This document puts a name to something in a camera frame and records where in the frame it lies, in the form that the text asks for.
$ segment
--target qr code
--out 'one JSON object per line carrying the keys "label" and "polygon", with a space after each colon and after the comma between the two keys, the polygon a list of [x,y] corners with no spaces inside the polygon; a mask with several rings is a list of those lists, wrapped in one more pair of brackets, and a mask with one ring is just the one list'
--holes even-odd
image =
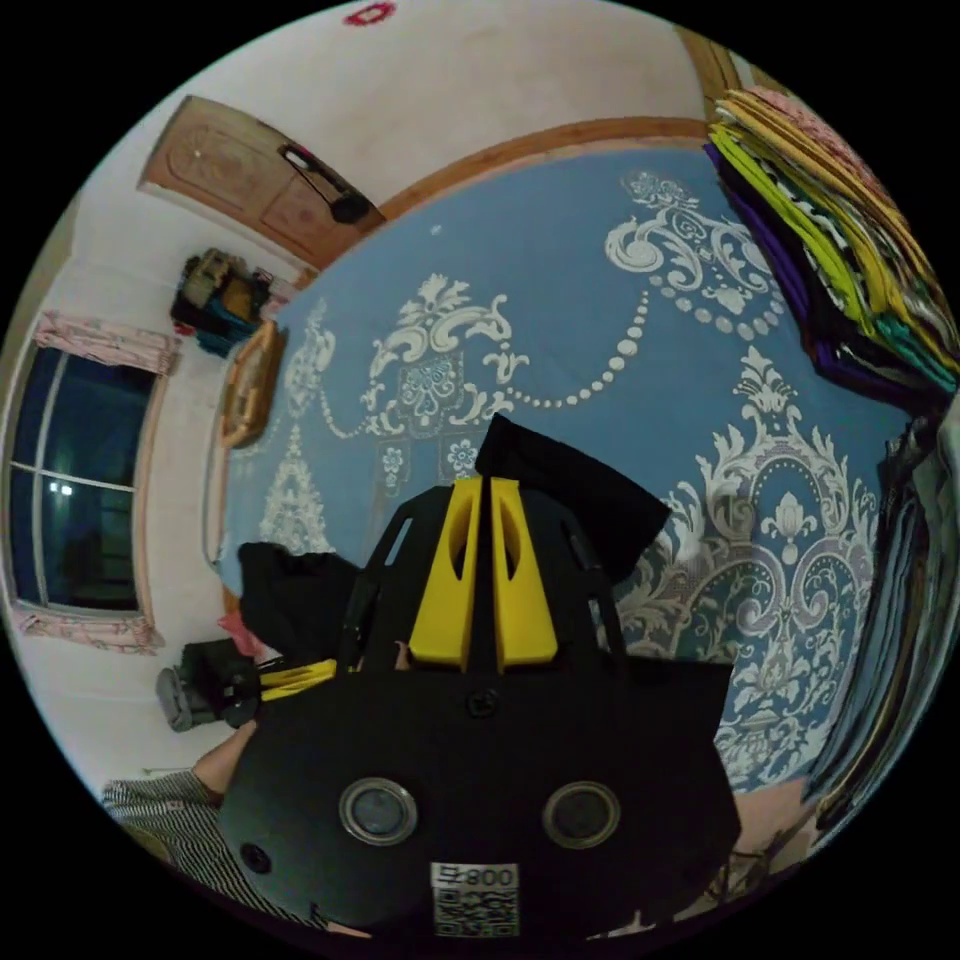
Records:
{"label": "qr code", "polygon": [[434,890],[434,930],[440,937],[516,937],[519,891]]}

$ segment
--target dark window glass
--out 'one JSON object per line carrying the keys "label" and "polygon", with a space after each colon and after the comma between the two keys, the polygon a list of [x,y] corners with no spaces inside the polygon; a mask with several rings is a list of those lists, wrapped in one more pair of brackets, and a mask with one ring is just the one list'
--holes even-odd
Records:
{"label": "dark window glass", "polygon": [[33,562],[33,474],[10,468],[10,551],[17,596],[40,602],[40,587]]}
{"label": "dark window glass", "polygon": [[43,478],[43,570],[51,603],[136,610],[133,495]]}
{"label": "dark window glass", "polygon": [[132,485],[153,381],[145,370],[70,357],[53,406],[44,468]]}
{"label": "dark window glass", "polygon": [[17,432],[13,440],[13,459],[33,466],[37,462],[37,437],[40,434],[40,421],[47,394],[53,383],[57,364],[63,354],[59,350],[42,347],[37,351],[36,359],[27,377],[23,391],[20,413],[17,419]]}

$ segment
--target black cloth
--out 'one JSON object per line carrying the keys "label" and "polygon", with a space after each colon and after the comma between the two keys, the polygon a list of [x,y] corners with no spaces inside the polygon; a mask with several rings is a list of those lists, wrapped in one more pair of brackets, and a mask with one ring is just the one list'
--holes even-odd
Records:
{"label": "black cloth", "polygon": [[290,666],[335,659],[358,568],[335,553],[295,557],[272,543],[245,543],[237,558],[244,626]]}
{"label": "black cloth", "polygon": [[567,507],[612,583],[626,580],[670,510],[612,467],[495,414],[475,465],[484,477],[518,480]]}

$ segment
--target camera lens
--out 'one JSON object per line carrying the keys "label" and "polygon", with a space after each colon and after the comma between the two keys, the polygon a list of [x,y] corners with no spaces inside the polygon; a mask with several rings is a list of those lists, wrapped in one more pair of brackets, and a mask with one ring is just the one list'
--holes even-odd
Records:
{"label": "camera lens", "polygon": [[620,822],[620,804],[600,783],[569,783],[557,790],[543,810],[547,836],[568,850],[586,850],[603,843]]}
{"label": "camera lens", "polygon": [[353,801],[353,818],[367,833],[388,837],[403,825],[403,804],[386,790],[364,790]]}
{"label": "camera lens", "polygon": [[340,821],[364,843],[391,846],[413,833],[417,806],[398,783],[366,777],[344,790],[340,797]]}

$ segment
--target blue bedspread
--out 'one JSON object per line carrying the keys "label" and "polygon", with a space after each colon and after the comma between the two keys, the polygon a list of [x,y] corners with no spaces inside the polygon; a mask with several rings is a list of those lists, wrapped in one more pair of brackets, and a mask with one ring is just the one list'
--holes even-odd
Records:
{"label": "blue bedspread", "polygon": [[621,615],[633,653],[737,657],[717,735],[734,788],[817,755],[905,417],[816,376],[702,152],[583,155],[442,198],[280,324],[270,425],[229,461],[231,590],[248,540],[362,564],[400,501],[471,472],[502,411],[673,509]]}

